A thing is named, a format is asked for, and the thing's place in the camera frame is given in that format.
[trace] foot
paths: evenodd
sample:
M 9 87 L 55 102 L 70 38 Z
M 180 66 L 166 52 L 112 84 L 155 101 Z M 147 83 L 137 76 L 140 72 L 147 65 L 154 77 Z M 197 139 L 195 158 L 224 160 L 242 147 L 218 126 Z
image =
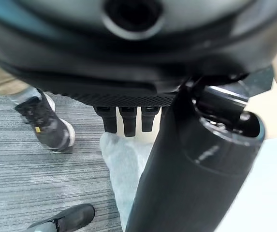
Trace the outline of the foot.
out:
M 57 215 L 43 221 L 36 222 L 29 228 L 39 226 L 46 222 L 53 222 L 57 232 L 73 232 L 88 225 L 95 216 L 95 210 L 90 204 L 79 204 L 65 209 Z
M 56 107 L 53 100 L 40 90 L 39 92 L 42 95 L 41 100 L 32 97 L 16 106 L 15 110 L 26 117 L 43 145 L 55 152 L 64 151 L 73 146 L 75 131 L 70 123 L 55 114 Z

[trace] leg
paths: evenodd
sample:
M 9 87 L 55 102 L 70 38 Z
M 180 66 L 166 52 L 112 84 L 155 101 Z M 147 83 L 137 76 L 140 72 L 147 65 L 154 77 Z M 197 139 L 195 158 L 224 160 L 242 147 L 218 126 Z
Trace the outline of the leg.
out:
M 21 115 L 31 124 L 38 140 L 52 151 L 72 146 L 75 131 L 71 124 L 58 118 L 55 103 L 40 90 L 0 69 L 0 95 L 6 95 Z

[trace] carpet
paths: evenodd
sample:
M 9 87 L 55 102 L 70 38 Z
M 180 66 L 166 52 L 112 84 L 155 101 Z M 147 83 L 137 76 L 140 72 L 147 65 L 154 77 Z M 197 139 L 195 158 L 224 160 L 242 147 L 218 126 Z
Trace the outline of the carpet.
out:
M 37 141 L 13 104 L 0 96 L 0 232 L 18 232 L 31 223 L 80 203 L 96 216 L 80 232 L 121 232 L 119 213 L 99 147 L 102 119 L 91 106 L 49 94 L 56 113 L 76 131 L 72 151 L 56 154 Z

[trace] shoe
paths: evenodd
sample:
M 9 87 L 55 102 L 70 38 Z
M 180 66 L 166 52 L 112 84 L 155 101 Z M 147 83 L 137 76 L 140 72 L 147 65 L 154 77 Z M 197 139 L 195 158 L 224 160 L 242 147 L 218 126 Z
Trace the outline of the shoe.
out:
M 38 97 L 32 97 L 16 106 L 15 110 L 26 117 L 43 145 L 54 152 L 62 152 L 73 146 L 75 130 L 70 123 L 55 114 L 56 105 L 53 100 L 38 91 L 42 95 L 41 100 Z
M 73 232 L 88 225 L 95 216 L 94 207 L 90 204 L 79 204 L 65 209 L 57 215 L 43 221 L 36 222 L 29 228 L 52 222 L 56 225 L 57 232 Z

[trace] black plastic part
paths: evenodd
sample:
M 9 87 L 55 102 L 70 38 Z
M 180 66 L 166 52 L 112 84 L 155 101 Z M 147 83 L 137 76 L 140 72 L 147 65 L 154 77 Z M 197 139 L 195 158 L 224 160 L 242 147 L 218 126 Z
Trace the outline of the black plastic part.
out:
M 165 115 L 166 115 L 166 113 L 167 113 L 168 109 L 169 109 L 169 107 L 168 107 L 168 106 L 162 106 L 162 108 L 161 108 L 161 120 L 160 120 L 160 127 L 161 127 L 161 125 L 162 125 L 162 123 L 163 123 L 163 121 L 164 121 L 164 118 L 165 118 Z
M 196 106 L 205 118 L 212 121 L 215 119 L 224 123 L 226 128 L 233 129 L 248 100 L 248 91 L 242 81 L 239 81 L 229 85 L 205 87 L 196 98 Z
M 165 114 L 140 178 L 126 232 L 213 232 L 226 214 L 264 140 L 254 114 L 250 137 L 200 117 L 182 90 Z
M 57 232 L 73 232 L 88 225 L 95 216 L 95 209 L 90 204 L 79 204 L 65 209 L 43 221 L 36 222 L 29 228 L 44 224 L 46 222 L 54 222 Z
M 253 97 L 260 93 L 269 91 L 273 85 L 275 71 L 272 65 L 266 69 L 251 73 L 247 78 L 242 80 L 249 93 L 249 97 Z
M 117 133 L 117 116 L 115 107 L 93 107 L 96 114 L 103 119 L 106 132 Z
M 119 112 L 123 120 L 124 136 L 135 136 L 137 107 L 119 107 Z
M 142 107 L 142 131 L 151 132 L 154 116 L 160 111 L 160 107 Z

